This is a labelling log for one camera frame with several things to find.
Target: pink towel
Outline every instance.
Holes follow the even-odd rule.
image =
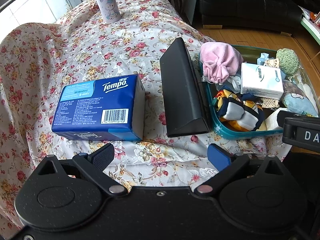
[[[234,76],[243,62],[239,51],[223,42],[206,42],[200,48],[203,75],[212,83],[222,84]]]

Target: black leather couch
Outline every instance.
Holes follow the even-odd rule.
[[[292,0],[198,0],[203,25],[231,25],[293,33],[302,10]]]

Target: floral fabric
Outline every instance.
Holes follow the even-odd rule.
[[[11,235],[21,223],[14,200],[48,154],[60,159],[92,153],[106,141],[69,141],[52,133],[62,88],[67,84],[137,73],[146,90],[144,138],[112,142],[115,159],[105,170],[132,186],[191,186],[217,171],[206,158],[211,143],[231,153],[284,158],[281,137],[230,141],[214,131],[166,136],[159,59],[182,37],[193,59],[211,38],[183,22],[167,0],[117,0],[121,20],[105,24],[94,0],[85,1],[57,24],[24,24],[0,44],[0,230]]]

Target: wooden floor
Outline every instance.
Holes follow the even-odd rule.
[[[320,45],[305,30],[294,33],[292,37],[280,35],[280,33],[265,30],[248,30],[244,28],[223,27],[223,29],[197,28],[204,35],[215,41],[222,41],[231,45],[243,45],[278,50],[282,48],[293,49],[306,70],[308,77],[320,100],[320,55],[310,61],[319,51]],[[295,152],[310,152],[308,150],[293,147]]]

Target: window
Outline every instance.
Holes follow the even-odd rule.
[[[15,0],[0,12],[0,42],[21,24],[55,23],[71,8],[69,0]]]

